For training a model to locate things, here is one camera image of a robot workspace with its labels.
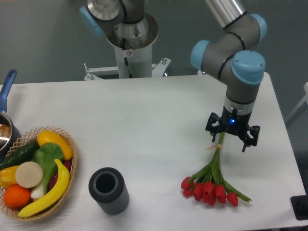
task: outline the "gray cylinder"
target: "gray cylinder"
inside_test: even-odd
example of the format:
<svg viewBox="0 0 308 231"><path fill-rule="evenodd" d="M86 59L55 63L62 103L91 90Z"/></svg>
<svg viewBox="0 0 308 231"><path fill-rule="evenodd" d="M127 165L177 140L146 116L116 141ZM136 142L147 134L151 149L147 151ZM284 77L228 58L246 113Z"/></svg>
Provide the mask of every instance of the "gray cylinder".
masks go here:
<svg viewBox="0 0 308 231"><path fill-rule="evenodd" d="M208 44L202 60L202 71L221 82L221 71L226 62L237 52L255 46L260 36L258 22L249 15L243 16L225 32L219 40Z"/></svg>
<svg viewBox="0 0 308 231"><path fill-rule="evenodd" d="M123 0L127 11L124 23L137 23L144 16L144 0Z"/></svg>
<svg viewBox="0 0 308 231"><path fill-rule="evenodd" d="M129 194L122 174L111 167L97 170L89 181L92 198L110 215L123 212L129 203Z"/></svg>

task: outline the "yellow bell pepper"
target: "yellow bell pepper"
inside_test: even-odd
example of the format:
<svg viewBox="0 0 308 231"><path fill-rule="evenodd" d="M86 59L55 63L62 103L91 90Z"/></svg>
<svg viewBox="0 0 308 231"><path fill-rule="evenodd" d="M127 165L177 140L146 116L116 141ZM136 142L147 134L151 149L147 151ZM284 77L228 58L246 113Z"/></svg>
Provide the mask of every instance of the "yellow bell pepper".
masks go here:
<svg viewBox="0 0 308 231"><path fill-rule="evenodd" d="M49 130L44 130L38 134L38 143L40 146L42 146L45 143L58 144L62 149L64 160L70 160L73 157L73 152L71 147L68 145L65 139L63 139L62 136L60 136L58 133Z"/></svg>
<svg viewBox="0 0 308 231"><path fill-rule="evenodd" d="M37 214L57 202L65 193L69 184L69 171L59 159L54 160L58 166L58 180L55 186L43 197L28 204L18 213L21 218Z"/></svg>
<svg viewBox="0 0 308 231"><path fill-rule="evenodd" d="M15 172L18 167L19 165L13 167L7 167L0 171L0 187L7 189L12 185L17 184L15 179Z"/></svg>

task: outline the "orange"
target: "orange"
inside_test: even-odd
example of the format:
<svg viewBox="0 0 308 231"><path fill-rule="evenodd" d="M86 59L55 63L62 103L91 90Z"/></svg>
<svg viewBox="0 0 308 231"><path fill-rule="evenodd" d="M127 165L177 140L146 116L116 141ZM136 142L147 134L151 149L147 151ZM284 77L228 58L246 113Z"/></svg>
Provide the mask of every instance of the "orange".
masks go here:
<svg viewBox="0 0 308 231"><path fill-rule="evenodd" d="M3 201L9 208L19 208L28 204L30 200L30 190L18 184L9 187L4 195Z"/></svg>

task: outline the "metal bracket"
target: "metal bracket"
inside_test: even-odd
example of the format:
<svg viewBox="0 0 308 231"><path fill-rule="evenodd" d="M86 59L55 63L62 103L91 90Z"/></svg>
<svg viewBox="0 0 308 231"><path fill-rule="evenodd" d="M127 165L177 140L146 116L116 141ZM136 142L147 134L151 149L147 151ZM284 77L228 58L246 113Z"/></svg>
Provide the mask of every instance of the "metal bracket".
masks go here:
<svg viewBox="0 0 308 231"><path fill-rule="evenodd" d="M297 103L297 105L292 109L292 111L288 114L285 119L285 126L290 127L299 116L308 108L308 83L304 85L305 95L304 97Z"/></svg>
<svg viewBox="0 0 308 231"><path fill-rule="evenodd" d="M197 70L197 75L206 75L205 71Z"/></svg>
<svg viewBox="0 0 308 231"><path fill-rule="evenodd" d="M168 74L166 73L166 69L170 65L170 63L170 59L163 58L158 64L152 64L152 77L168 76ZM84 67L86 72L86 76L83 78L84 80L103 80L103 78L100 78L98 76L118 74L117 66L88 68L87 64L84 63Z"/></svg>

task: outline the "white tabletop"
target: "white tabletop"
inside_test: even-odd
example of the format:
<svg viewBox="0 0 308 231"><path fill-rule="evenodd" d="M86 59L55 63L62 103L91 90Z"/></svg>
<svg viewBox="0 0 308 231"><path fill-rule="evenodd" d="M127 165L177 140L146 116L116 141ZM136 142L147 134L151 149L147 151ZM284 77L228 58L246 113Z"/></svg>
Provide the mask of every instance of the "white tabletop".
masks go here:
<svg viewBox="0 0 308 231"><path fill-rule="evenodd" d="M209 76L180 76L16 84L8 116L21 133L48 125L72 135L77 177L68 199L51 217L31 223L0 213L3 230L256 230L307 225L296 220L290 197L304 195L268 74L249 125L260 125L257 147L226 134L225 179L253 201L211 207L182 196L180 184L211 159L211 112L221 115L226 86ZM130 195L119 215L104 213L88 191L102 167L119 170Z"/></svg>

